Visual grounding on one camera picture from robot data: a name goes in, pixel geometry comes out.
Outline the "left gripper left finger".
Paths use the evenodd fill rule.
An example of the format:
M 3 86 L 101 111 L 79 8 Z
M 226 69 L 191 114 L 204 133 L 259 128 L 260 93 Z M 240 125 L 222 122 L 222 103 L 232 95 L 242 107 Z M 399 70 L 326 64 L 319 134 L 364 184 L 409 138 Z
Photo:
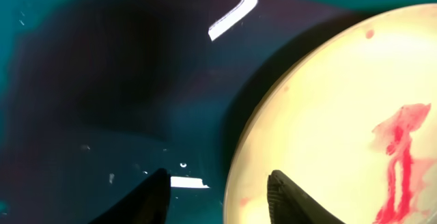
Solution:
M 165 224 L 171 175 L 160 168 L 89 224 Z

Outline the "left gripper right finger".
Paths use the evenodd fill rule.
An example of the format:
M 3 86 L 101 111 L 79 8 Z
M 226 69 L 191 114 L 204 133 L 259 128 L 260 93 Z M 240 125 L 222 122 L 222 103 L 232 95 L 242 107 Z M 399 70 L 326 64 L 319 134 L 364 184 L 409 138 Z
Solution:
M 344 224 L 280 170 L 267 181 L 271 224 Z

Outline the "yellow-green plate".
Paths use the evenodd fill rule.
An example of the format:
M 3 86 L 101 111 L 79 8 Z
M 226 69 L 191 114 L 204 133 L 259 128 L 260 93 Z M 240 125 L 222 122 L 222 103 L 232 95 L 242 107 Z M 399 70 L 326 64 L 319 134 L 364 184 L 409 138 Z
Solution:
M 344 223 L 436 222 L 436 5 L 339 33 L 292 66 L 246 125 L 225 224 L 270 223 L 282 171 Z

